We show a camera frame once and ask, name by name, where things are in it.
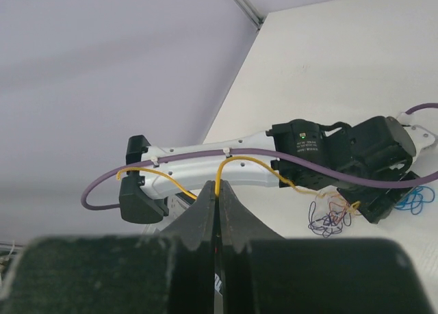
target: table surface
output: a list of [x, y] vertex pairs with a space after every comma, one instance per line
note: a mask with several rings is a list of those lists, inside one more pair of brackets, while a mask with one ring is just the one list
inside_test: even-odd
[[[438, 15], [415, 21], [423, 32], [412, 34], [409, 19], [415, 6], [405, 2], [340, 0], [270, 14], [205, 141], [239, 138], [296, 118], [355, 125], [436, 101], [438, 54], [424, 49], [436, 44]], [[413, 43], [422, 45], [413, 48]], [[434, 110], [424, 110], [415, 114], [415, 123], [436, 133], [436, 117]], [[435, 150], [421, 157], [413, 170], [420, 176], [436, 171], [437, 158]], [[437, 189], [438, 183], [429, 186]], [[234, 190], [248, 209], [284, 237], [319, 237], [308, 229], [313, 196], [291, 188]], [[412, 258], [438, 309], [436, 218], [437, 201], [424, 205], [417, 216], [393, 211], [377, 225], [354, 217], [352, 226], [332, 237], [396, 240]]]

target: yellow cable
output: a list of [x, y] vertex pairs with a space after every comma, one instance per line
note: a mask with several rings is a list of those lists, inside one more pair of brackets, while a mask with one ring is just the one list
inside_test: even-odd
[[268, 166], [266, 163], [252, 158], [252, 157], [247, 157], [245, 155], [236, 155], [234, 157], [230, 157], [228, 159], [225, 159], [224, 161], [222, 161], [222, 163], [219, 165], [218, 168], [218, 172], [216, 173], [216, 183], [214, 185], [214, 194], [216, 196], [219, 196], [220, 193], [220, 176], [222, 175], [222, 171], [224, 169], [224, 166], [231, 162], [231, 161], [235, 161], [235, 160], [248, 160], [248, 161], [252, 161], [255, 163], [258, 163], [260, 166], [262, 166], [263, 168], [269, 170], [271, 173], [273, 173], [280, 181], [282, 181], [284, 184], [288, 184], [290, 187], [292, 187], [295, 191], [297, 191], [298, 193], [301, 194], [315, 194], [318, 198], [324, 198], [327, 194], [330, 194], [332, 192], [327, 192], [327, 193], [323, 193], [320, 194], [319, 192], [316, 191], [311, 191], [311, 190], [305, 190], [305, 189], [298, 189], [295, 184], [290, 181], [289, 179], [286, 179], [285, 177], [281, 176], [278, 172], [276, 172], [275, 170], [273, 170], [270, 166]]
[[138, 171], [138, 172], [151, 172], [153, 174], [157, 174], [160, 176], [163, 176], [164, 178], [167, 178], [169, 181], [171, 181], [172, 183], [174, 183], [186, 196], [189, 196], [190, 198], [192, 198], [193, 200], [196, 200], [198, 197], [195, 196], [192, 192], [187, 191], [184, 186], [182, 186], [180, 183], [178, 183], [176, 180], [174, 180], [172, 177], [170, 177], [167, 174], [164, 174], [163, 172], [160, 172], [158, 170], [154, 170], [154, 169], [148, 169], [148, 168], [141, 168], [141, 167], [128, 167], [128, 168], [123, 168], [121, 170], [119, 170], [116, 174], [116, 178], [117, 181], [120, 180], [120, 176], [122, 173], [124, 172], [131, 172], [132, 170]]

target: black end cap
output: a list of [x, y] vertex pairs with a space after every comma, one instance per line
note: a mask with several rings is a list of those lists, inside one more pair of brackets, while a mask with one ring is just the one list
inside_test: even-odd
[[151, 143], [143, 135], [131, 136], [126, 150], [126, 164], [142, 161], [142, 154], [148, 152], [148, 146], [151, 146]]
[[164, 199], [149, 198], [139, 186], [138, 173], [129, 174], [122, 179], [118, 201], [122, 219], [136, 224], [154, 224], [161, 222], [169, 214]]

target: dark tangled string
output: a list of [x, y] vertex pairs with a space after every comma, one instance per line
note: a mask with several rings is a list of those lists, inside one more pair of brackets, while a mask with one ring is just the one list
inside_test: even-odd
[[340, 234], [344, 226], [351, 225], [351, 213], [345, 210], [330, 210], [321, 218], [314, 218], [316, 211], [316, 201], [312, 201], [309, 206], [309, 225], [310, 230], [316, 235], [325, 238], [331, 235]]
[[[424, 191], [430, 192], [430, 200], [425, 200]], [[431, 203], [435, 200], [435, 191], [429, 186], [417, 186], [411, 193], [404, 197], [394, 209], [410, 211], [413, 215], [418, 215], [423, 211], [425, 203]]]

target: blurred black object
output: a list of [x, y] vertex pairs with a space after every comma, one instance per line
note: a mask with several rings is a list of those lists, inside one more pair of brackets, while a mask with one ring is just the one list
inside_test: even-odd
[[1, 314], [432, 313], [392, 241], [283, 239], [222, 182], [159, 235], [34, 241], [13, 265]]

